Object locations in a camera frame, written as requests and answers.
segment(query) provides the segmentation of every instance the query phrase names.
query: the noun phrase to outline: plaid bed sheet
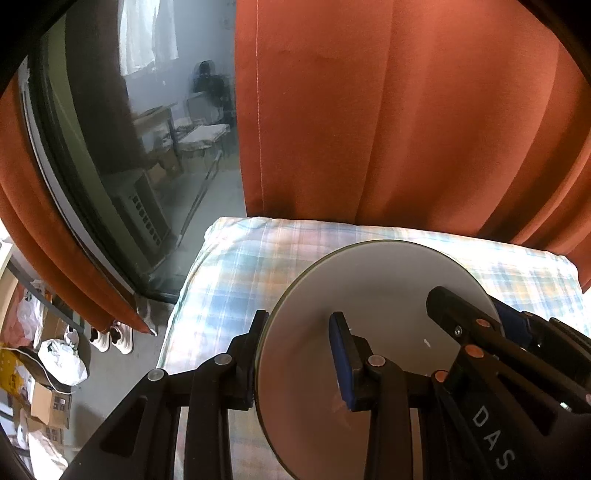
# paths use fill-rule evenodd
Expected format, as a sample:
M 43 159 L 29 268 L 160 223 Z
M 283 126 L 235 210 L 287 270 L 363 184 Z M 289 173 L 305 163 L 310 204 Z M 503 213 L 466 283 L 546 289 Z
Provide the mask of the plaid bed sheet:
M 438 250 L 463 265 L 486 292 L 517 310 L 556 317 L 589 335 L 576 267 L 566 257 L 446 233 L 309 220 L 220 218 L 207 231 L 168 323 L 158 366 L 190 370 L 248 331 L 258 309 L 271 311 L 300 273 L 328 253 L 375 239 Z M 290 479 L 268 446 L 256 412 L 230 412 L 234 478 Z M 182 478 L 186 411 L 175 478 Z

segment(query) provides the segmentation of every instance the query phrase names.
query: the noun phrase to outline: copper rivet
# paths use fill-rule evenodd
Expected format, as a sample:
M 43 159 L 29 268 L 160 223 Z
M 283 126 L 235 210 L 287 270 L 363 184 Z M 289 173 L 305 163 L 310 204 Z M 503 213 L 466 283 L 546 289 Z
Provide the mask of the copper rivet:
M 466 345 L 464 347 L 466 349 L 466 353 L 474 358 L 482 358 L 484 357 L 484 352 L 482 351 L 482 348 L 480 348 L 477 345 Z
M 435 380 L 437 380 L 439 383 L 445 382 L 446 378 L 447 378 L 447 371 L 446 370 L 437 370 L 435 372 Z

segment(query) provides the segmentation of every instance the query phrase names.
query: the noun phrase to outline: glass window pane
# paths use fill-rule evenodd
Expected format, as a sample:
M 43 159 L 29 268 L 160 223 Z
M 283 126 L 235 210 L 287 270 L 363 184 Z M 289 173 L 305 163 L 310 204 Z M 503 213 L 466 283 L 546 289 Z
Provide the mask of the glass window pane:
M 64 190 L 140 293 L 178 295 L 220 216 L 245 216 L 235 0 L 78 0 L 31 56 Z

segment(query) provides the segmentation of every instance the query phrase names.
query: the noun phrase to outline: wall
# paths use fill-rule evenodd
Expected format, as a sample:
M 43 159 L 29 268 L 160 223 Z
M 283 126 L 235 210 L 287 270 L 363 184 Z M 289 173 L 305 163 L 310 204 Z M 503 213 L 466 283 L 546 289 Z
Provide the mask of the wall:
M 178 58 L 155 70 L 148 66 L 127 75 L 134 113 L 179 102 L 175 117 L 184 116 L 182 101 L 191 93 L 193 71 L 212 60 L 216 73 L 234 77 L 235 0 L 174 0 Z
M 12 238 L 10 237 L 10 233 L 8 233 L 8 230 L 6 230 L 6 227 L 4 227 L 4 224 L 2 223 L 1 219 L 0 219 L 0 240 L 2 242 L 14 244 L 14 242 L 12 241 Z M 22 252 L 18 249 L 18 247 L 16 245 L 14 245 L 14 247 L 12 249 L 11 259 L 16 264 L 17 268 L 21 272 L 25 272 L 31 280 L 39 280 L 41 278 L 39 276 L 39 274 L 35 271 L 33 266 L 28 262 L 28 260 L 25 258 L 25 256 L 22 254 Z M 1 390 L 0 390 L 0 410 L 2 410 L 1 403 L 2 403 L 2 395 L 1 395 Z

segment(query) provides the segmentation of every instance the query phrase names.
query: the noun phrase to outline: cardboard box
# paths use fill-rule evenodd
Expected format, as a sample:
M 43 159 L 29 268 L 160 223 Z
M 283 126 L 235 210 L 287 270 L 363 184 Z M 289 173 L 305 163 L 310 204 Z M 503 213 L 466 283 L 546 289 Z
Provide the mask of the cardboard box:
M 0 387 L 13 397 L 27 398 L 27 369 L 10 350 L 0 350 Z
M 164 170 L 159 163 L 149 169 L 147 173 L 150 183 L 154 188 L 158 187 L 167 178 L 166 170 Z
M 41 330 L 39 344 L 52 338 L 63 340 L 67 327 L 68 325 L 66 322 L 48 310 L 45 315 L 45 320 L 43 321 L 43 329 Z
M 64 395 L 35 382 L 31 394 L 31 416 L 49 427 L 68 429 L 72 397 Z
M 12 417 L 15 426 L 21 424 L 22 420 L 27 422 L 28 432 L 40 431 L 45 437 L 50 439 L 56 447 L 63 447 L 64 445 L 64 430 L 55 427 L 48 427 L 43 425 L 40 421 L 31 418 L 31 409 L 26 404 L 21 404 L 16 398 L 12 404 Z
M 182 173 L 183 169 L 181 168 L 181 164 L 178 162 L 178 158 L 174 154 L 172 148 L 165 151 L 157 151 L 155 155 L 158 159 L 158 163 L 170 178 L 175 178 Z
M 32 418 L 27 418 L 27 427 L 29 432 L 40 431 L 49 438 L 57 447 L 63 447 L 64 445 L 64 430 L 56 427 L 48 427 L 43 425 L 40 421 Z

